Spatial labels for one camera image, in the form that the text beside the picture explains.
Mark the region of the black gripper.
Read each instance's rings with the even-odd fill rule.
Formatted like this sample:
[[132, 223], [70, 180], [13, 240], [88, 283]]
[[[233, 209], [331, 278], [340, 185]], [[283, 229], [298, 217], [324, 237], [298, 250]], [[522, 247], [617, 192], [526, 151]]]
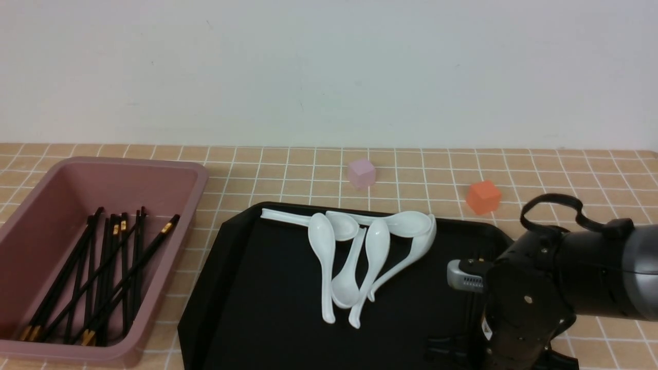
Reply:
[[[471, 318], [471, 369], [579, 368], [576, 358], [552, 349], [575, 314], [547, 276], [494, 263], [482, 295], [482, 313]], [[465, 369], [461, 335], [428, 337], [425, 360]]]

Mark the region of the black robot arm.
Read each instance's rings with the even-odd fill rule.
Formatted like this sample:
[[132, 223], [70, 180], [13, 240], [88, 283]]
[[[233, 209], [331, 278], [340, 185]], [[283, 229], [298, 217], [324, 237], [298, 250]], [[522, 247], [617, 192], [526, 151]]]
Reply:
[[441, 369], [578, 369], [551, 342], [577, 316], [656, 321], [656, 225], [621, 232], [527, 232], [493, 262], [453, 260], [449, 286], [481, 293], [467, 332], [428, 337]]

